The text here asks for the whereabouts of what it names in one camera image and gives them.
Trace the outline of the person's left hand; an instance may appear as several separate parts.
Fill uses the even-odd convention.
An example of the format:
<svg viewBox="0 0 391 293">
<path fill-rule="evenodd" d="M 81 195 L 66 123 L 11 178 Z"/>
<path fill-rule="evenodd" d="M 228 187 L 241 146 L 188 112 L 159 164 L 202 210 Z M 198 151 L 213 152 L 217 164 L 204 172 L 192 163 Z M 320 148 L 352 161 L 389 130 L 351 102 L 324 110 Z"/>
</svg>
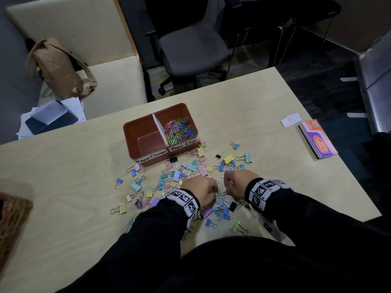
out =
<svg viewBox="0 0 391 293">
<path fill-rule="evenodd" d="M 193 194 L 195 198 L 198 199 L 199 205 L 202 208 L 205 207 L 205 196 L 206 189 L 209 181 L 216 181 L 214 178 L 203 177 L 203 176 L 194 176 L 185 180 L 180 189 L 187 190 Z"/>
</svg>

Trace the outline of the person's left forearm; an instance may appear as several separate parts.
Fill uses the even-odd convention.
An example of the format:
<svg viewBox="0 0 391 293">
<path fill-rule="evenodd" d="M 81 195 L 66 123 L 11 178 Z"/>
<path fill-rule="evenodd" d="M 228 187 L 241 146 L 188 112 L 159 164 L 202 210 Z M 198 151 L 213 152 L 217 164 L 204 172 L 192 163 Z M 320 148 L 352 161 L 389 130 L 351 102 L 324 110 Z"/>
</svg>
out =
<svg viewBox="0 0 391 293">
<path fill-rule="evenodd" d="M 126 235 L 76 281 L 56 293 L 153 293 L 180 259 L 183 207 L 164 198 L 138 215 Z"/>
</svg>

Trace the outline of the person's right forearm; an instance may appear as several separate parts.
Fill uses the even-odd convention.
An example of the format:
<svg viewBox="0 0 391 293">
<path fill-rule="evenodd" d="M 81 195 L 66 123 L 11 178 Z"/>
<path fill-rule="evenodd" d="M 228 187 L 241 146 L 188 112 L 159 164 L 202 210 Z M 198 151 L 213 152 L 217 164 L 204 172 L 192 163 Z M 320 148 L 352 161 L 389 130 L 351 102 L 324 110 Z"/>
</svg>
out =
<svg viewBox="0 0 391 293">
<path fill-rule="evenodd" d="M 318 262 L 376 279 L 391 271 L 391 233 L 292 189 L 272 192 L 260 207 L 301 252 Z"/>
</svg>

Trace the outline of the left wrist marker band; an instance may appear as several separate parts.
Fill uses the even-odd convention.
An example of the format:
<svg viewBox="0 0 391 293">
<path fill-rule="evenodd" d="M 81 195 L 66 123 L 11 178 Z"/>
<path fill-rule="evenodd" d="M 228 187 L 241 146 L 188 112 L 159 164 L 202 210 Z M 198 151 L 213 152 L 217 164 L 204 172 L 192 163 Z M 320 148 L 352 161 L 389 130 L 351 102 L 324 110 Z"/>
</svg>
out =
<svg viewBox="0 0 391 293">
<path fill-rule="evenodd" d="M 189 230 L 191 224 L 196 218 L 196 215 L 200 209 L 200 206 L 192 194 L 181 189 L 174 189 L 165 194 L 165 198 L 176 202 L 183 207 L 185 214 L 188 217 L 187 229 Z"/>
</svg>

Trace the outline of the wrist marker band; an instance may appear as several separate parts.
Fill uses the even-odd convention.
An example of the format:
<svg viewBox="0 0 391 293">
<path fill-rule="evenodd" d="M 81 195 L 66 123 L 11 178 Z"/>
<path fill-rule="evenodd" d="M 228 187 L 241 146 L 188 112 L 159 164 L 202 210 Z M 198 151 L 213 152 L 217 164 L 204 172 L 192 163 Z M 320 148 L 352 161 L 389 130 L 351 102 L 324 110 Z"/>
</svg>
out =
<svg viewBox="0 0 391 293">
<path fill-rule="evenodd" d="M 291 189 L 291 187 L 278 179 L 256 178 L 247 185 L 245 200 L 254 210 L 264 211 L 267 199 L 280 189 Z"/>
<path fill-rule="evenodd" d="M 181 189 L 174 189 L 165 194 L 165 198 L 176 202 L 183 207 L 185 214 L 188 217 L 187 229 L 189 230 L 191 224 L 196 218 L 196 215 L 200 209 L 200 206 L 192 194 Z"/>
</svg>

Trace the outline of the right wrist marker band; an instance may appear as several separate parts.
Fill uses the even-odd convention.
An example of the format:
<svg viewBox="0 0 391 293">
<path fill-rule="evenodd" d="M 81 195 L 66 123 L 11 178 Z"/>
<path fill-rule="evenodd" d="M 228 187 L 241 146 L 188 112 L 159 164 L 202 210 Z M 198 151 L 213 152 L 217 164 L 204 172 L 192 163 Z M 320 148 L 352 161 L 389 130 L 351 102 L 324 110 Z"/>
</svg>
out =
<svg viewBox="0 0 391 293">
<path fill-rule="evenodd" d="M 254 210 L 264 211 L 267 199 L 280 189 L 291 189 L 291 187 L 278 179 L 256 178 L 247 185 L 245 200 Z"/>
</svg>

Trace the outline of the pile of coloured paper clips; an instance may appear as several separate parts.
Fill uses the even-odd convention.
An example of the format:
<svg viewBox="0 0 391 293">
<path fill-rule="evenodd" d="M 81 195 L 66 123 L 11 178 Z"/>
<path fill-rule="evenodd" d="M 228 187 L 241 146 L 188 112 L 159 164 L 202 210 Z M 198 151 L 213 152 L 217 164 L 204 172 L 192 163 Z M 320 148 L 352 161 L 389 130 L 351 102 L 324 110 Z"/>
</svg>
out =
<svg viewBox="0 0 391 293">
<path fill-rule="evenodd" d="M 166 123 L 163 127 L 168 145 L 175 145 L 196 136 L 189 118 L 177 118 Z"/>
</svg>

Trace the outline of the person's black clothing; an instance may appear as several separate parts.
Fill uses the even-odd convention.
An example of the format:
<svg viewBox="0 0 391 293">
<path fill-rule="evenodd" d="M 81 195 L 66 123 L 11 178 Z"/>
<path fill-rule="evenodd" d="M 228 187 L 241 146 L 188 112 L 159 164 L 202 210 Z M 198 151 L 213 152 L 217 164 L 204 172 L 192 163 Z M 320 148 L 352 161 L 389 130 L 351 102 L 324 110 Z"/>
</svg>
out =
<svg viewBox="0 0 391 293">
<path fill-rule="evenodd" d="M 154 293 L 391 293 L 391 237 L 287 246 L 233 236 L 194 248 Z"/>
</svg>

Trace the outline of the brown divided plastic box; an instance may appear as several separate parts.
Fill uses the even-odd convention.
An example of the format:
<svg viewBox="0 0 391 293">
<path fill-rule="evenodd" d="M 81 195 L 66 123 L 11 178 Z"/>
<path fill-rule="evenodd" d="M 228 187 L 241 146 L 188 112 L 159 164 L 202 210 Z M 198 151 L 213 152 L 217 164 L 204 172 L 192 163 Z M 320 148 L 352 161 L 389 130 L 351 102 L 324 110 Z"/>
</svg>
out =
<svg viewBox="0 0 391 293">
<path fill-rule="evenodd" d="M 165 138 L 164 125 L 178 118 L 187 118 L 195 135 L 169 144 Z M 123 130 L 130 158 L 143 167 L 169 160 L 199 146 L 198 129 L 184 103 L 127 122 Z"/>
</svg>

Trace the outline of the grey office chair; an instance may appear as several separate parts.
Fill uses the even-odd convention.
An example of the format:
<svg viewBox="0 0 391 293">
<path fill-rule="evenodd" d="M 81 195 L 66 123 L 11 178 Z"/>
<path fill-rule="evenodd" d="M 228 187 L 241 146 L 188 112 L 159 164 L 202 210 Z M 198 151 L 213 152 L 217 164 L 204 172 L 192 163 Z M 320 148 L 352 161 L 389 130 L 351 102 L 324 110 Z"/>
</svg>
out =
<svg viewBox="0 0 391 293">
<path fill-rule="evenodd" d="M 228 48 L 222 37 L 205 22 L 208 0 L 144 0 L 146 9 L 138 17 L 144 34 L 149 37 L 154 58 L 163 64 L 169 77 L 158 89 L 172 82 L 192 81 L 196 76 L 218 73 L 220 81 L 228 70 L 219 66 L 228 58 Z"/>
</svg>

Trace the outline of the stack of white papers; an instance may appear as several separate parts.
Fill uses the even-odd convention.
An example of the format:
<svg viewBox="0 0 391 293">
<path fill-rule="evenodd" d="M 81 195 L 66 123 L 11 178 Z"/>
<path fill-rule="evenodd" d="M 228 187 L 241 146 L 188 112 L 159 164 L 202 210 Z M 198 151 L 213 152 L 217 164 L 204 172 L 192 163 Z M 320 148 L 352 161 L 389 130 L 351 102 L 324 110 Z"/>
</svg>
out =
<svg viewBox="0 0 391 293">
<path fill-rule="evenodd" d="M 84 112 L 84 104 L 78 98 L 66 99 L 61 101 L 61 103 L 66 106 L 78 118 L 78 121 L 76 123 L 81 123 L 87 120 Z M 33 107 L 30 112 L 21 115 L 20 128 L 19 131 L 16 133 L 18 140 L 33 136 L 30 129 L 27 128 L 25 122 L 28 118 L 30 118 L 31 114 L 36 109 L 38 109 L 38 107 Z"/>
</svg>

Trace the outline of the dark blue folder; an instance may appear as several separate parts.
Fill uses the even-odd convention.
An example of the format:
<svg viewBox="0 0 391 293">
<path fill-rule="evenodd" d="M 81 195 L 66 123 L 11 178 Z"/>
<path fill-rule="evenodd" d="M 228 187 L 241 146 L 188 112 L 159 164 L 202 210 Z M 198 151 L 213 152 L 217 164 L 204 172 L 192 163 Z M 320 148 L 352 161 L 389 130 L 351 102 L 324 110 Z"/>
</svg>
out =
<svg viewBox="0 0 391 293">
<path fill-rule="evenodd" d="M 25 124 L 33 135 L 37 135 L 75 124 L 78 120 L 69 108 L 55 100 L 38 107 Z"/>
</svg>

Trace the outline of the tan quilted bag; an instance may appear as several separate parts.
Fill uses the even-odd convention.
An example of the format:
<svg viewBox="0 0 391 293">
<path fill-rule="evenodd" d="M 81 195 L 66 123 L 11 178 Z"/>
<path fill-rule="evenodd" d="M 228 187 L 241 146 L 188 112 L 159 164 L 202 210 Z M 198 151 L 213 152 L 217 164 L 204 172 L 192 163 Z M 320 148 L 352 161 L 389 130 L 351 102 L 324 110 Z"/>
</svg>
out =
<svg viewBox="0 0 391 293">
<path fill-rule="evenodd" d="M 84 83 L 74 70 L 70 58 L 85 72 L 88 83 Z M 42 77 L 58 100 L 83 99 L 97 87 L 97 80 L 89 67 L 54 38 L 43 39 L 32 47 L 27 57 L 27 66 L 31 76 Z"/>
</svg>

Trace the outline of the cream upholstered seat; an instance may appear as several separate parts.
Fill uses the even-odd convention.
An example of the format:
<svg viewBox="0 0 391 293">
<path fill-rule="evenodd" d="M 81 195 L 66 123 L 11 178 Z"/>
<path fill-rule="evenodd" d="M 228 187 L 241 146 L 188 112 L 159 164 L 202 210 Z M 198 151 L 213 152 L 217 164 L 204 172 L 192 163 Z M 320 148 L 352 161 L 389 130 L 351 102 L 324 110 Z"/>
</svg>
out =
<svg viewBox="0 0 391 293">
<path fill-rule="evenodd" d="M 7 8 L 17 27 L 38 42 L 55 38 L 97 79 L 81 102 L 93 119 L 146 104 L 139 53 L 118 0 L 37 0 Z"/>
</svg>

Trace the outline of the brown wicker basket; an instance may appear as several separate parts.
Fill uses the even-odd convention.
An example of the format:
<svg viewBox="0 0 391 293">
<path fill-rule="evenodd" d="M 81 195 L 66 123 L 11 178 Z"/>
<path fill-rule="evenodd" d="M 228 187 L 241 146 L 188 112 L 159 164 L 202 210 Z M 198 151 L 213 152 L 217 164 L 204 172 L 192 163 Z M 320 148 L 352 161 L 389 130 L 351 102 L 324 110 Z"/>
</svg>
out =
<svg viewBox="0 0 391 293">
<path fill-rule="evenodd" d="M 32 208 L 31 200 L 0 192 L 0 275 Z"/>
</svg>

